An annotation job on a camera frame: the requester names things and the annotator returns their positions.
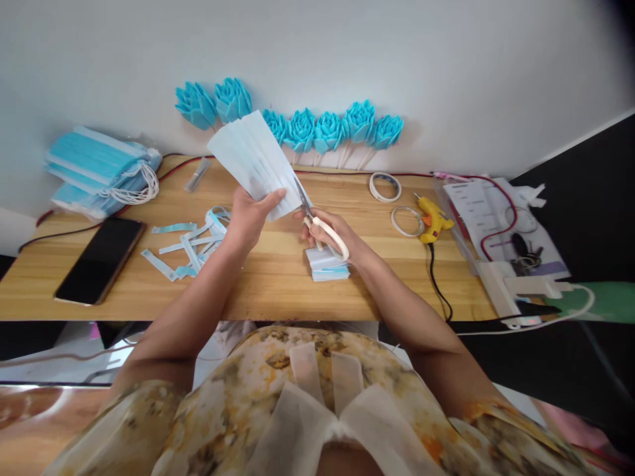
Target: yellow glue gun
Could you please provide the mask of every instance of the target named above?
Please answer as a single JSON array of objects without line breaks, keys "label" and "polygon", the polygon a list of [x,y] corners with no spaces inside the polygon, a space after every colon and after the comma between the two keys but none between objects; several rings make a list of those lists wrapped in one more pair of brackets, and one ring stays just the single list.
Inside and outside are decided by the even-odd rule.
[{"label": "yellow glue gun", "polygon": [[424,223],[427,225],[426,230],[419,235],[419,241],[424,245],[434,243],[439,237],[442,229],[450,229],[454,226],[454,222],[448,219],[443,211],[429,198],[415,194],[418,199],[417,205],[428,216],[423,217]]}]

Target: hand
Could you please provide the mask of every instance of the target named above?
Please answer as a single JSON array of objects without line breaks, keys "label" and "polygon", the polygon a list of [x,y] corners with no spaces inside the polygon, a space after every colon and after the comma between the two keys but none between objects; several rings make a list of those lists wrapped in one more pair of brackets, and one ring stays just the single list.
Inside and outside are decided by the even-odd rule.
[{"label": "hand", "polygon": [[242,186],[238,186],[233,193],[232,218],[223,243],[251,251],[258,243],[267,215],[285,196],[286,190],[280,188],[256,202]]},{"label": "hand", "polygon": [[[346,220],[344,220],[341,216],[325,212],[324,210],[315,207],[311,209],[311,213],[313,216],[318,217],[333,228],[340,238],[342,238],[344,244],[346,244],[350,252],[349,259],[347,260],[349,263],[355,264],[362,258],[362,256],[368,252],[372,252],[364,240],[362,240],[359,235],[353,231],[353,228],[351,228]],[[293,215],[293,218],[304,219],[304,216],[304,211],[300,210]],[[341,249],[339,249],[333,239],[326,233],[326,231],[317,225],[311,225],[310,230],[306,226],[302,226],[302,239],[308,240],[311,247],[316,245],[316,240],[327,243],[341,253]]]}]

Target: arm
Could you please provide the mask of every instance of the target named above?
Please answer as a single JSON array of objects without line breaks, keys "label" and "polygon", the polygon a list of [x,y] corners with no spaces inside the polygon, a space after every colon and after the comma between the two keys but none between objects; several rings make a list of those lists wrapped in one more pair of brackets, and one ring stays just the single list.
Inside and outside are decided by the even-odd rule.
[{"label": "arm", "polygon": [[232,220],[216,252],[185,291],[157,317],[114,381],[115,397],[133,383],[161,379],[190,391],[198,353],[220,320],[241,267],[258,242],[267,214],[282,200],[277,190],[255,202],[244,188],[233,197]]},{"label": "arm", "polygon": [[[446,415],[462,417],[466,405],[476,399],[504,399],[441,316],[410,290],[342,217],[317,208],[312,212],[328,223],[348,246],[349,262],[358,270],[390,332],[406,350],[414,369]],[[318,239],[337,248],[316,225],[310,232],[303,227],[302,237],[311,245]]]}]

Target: floral dress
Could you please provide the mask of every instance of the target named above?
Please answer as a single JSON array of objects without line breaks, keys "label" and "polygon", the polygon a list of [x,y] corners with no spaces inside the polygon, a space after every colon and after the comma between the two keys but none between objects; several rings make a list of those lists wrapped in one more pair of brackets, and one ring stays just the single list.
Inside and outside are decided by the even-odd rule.
[{"label": "floral dress", "polygon": [[[312,423],[294,426],[285,411]],[[300,433],[279,437],[288,431]],[[328,441],[361,443],[385,474],[593,474],[507,402],[475,401],[462,419],[448,418],[379,342],[280,326],[251,333],[188,395],[158,380],[129,388],[45,474],[315,474],[315,461],[300,459],[319,458]]]}]

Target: scissors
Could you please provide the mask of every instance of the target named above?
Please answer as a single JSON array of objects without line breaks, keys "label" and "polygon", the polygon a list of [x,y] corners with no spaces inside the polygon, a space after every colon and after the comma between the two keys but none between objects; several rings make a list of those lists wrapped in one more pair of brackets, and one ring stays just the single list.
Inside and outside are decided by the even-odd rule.
[{"label": "scissors", "polygon": [[[331,228],[330,226],[328,226],[328,224],[321,221],[318,217],[313,216],[313,214],[311,213],[311,207],[309,207],[309,201],[306,199],[306,195],[304,194],[304,190],[302,190],[302,186],[300,185],[300,182],[298,182],[298,178],[296,177],[295,180],[296,180],[296,186],[298,187],[298,194],[300,195],[300,199],[302,201],[302,209],[304,210],[304,213],[306,214],[306,216],[304,217],[304,224],[308,226],[309,229],[311,229],[311,224],[317,225],[320,228],[322,228],[333,239],[333,241],[337,243],[337,246],[342,250],[342,253],[338,253],[335,248],[327,244],[327,246],[333,253],[333,256],[335,256],[335,258],[339,260],[346,261],[349,258],[350,253],[349,253],[349,249],[344,244],[344,240],[342,240],[342,238],[340,238],[340,236],[335,232],[335,230]],[[320,251],[324,249],[324,247],[322,246],[322,243],[320,243],[318,240],[316,240],[316,246],[317,246],[317,249],[319,249]]]}]

